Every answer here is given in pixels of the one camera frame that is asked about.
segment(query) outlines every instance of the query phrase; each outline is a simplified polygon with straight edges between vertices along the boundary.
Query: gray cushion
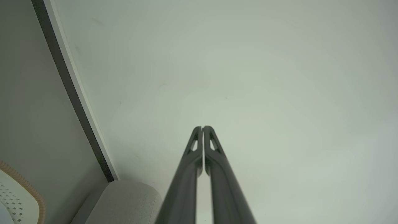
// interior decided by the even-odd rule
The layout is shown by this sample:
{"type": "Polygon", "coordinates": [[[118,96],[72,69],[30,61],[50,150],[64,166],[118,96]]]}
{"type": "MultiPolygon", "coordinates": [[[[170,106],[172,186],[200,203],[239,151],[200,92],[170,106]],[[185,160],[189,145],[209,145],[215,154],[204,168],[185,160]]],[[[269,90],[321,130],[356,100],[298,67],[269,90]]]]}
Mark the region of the gray cushion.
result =
{"type": "Polygon", "coordinates": [[[103,191],[86,224],[153,224],[161,205],[154,188],[138,182],[114,181],[103,191]]]}
{"type": "Polygon", "coordinates": [[[94,209],[97,201],[102,195],[102,192],[109,185],[109,183],[99,185],[84,201],[79,211],[76,213],[70,224],[85,224],[91,211],[94,209]]]}

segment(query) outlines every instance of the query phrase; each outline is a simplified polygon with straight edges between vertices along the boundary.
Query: white wall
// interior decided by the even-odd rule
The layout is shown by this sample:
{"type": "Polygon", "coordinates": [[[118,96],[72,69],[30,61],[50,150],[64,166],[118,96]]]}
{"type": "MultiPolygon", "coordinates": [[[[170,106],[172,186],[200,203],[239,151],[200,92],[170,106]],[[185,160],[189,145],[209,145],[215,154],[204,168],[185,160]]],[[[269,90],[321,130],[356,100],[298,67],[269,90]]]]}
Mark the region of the white wall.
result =
{"type": "Polygon", "coordinates": [[[0,1],[0,160],[43,196],[46,224],[70,223],[106,183],[32,2],[0,1]]]}
{"type": "Polygon", "coordinates": [[[212,125],[258,223],[398,220],[396,2],[55,2],[121,179],[212,125]]]}

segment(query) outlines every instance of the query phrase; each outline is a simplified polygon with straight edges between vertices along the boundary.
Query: black door frame edge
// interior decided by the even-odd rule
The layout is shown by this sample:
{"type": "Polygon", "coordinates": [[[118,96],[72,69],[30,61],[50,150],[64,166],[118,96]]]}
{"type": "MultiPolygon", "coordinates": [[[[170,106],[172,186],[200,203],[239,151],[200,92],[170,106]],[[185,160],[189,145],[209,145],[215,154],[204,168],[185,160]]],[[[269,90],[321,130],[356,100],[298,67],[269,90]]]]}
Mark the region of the black door frame edge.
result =
{"type": "Polygon", "coordinates": [[[32,4],[35,9],[36,16],[39,19],[39,23],[46,39],[47,45],[50,49],[51,55],[54,59],[55,66],[57,67],[59,75],[61,76],[61,80],[64,84],[72,106],[76,112],[76,115],[79,118],[80,124],[83,127],[84,133],[87,136],[87,139],[91,145],[91,148],[93,149],[94,155],[96,156],[99,165],[101,166],[102,172],[104,173],[108,182],[112,182],[115,180],[115,178],[112,176],[111,170],[106,163],[105,157],[102,154],[97,138],[94,135],[93,129],[91,128],[86,113],[84,112],[82,103],[73,85],[72,78],[70,77],[64,57],[58,45],[53,26],[51,25],[50,17],[47,13],[44,0],[32,0],[32,4]]]}

